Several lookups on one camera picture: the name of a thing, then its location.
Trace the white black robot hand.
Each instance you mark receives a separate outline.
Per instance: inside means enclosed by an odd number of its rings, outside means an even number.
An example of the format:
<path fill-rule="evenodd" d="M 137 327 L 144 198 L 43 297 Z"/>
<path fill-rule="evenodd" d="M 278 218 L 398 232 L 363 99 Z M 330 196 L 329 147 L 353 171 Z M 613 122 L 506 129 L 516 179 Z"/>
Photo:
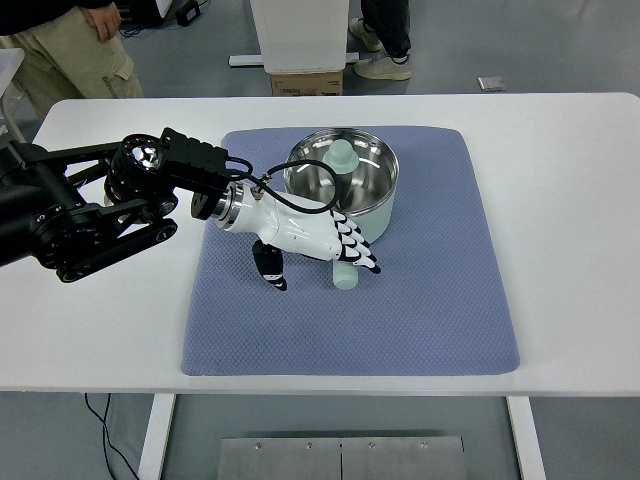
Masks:
<path fill-rule="evenodd" d="M 256 199 L 247 184 L 233 182 L 212 216 L 227 232 L 258 236 L 252 247 L 254 262 L 260 275 L 281 291 L 287 289 L 283 252 L 380 272 L 358 225 L 340 212 L 324 211 L 317 201 L 284 192 Z"/>

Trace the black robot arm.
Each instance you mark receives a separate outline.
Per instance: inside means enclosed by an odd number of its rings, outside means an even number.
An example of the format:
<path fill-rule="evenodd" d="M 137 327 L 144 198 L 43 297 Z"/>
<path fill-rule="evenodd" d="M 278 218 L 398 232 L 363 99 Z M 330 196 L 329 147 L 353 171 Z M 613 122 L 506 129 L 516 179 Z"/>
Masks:
<path fill-rule="evenodd" d="M 1 263 L 33 257 L 70 283 L 152 248 L 177 231 L 176 189 L 203 200 L 196 217 L 212 214 L 230 159 L 170 128 L 57 151 L 12 141 L 1 150 Z"/>

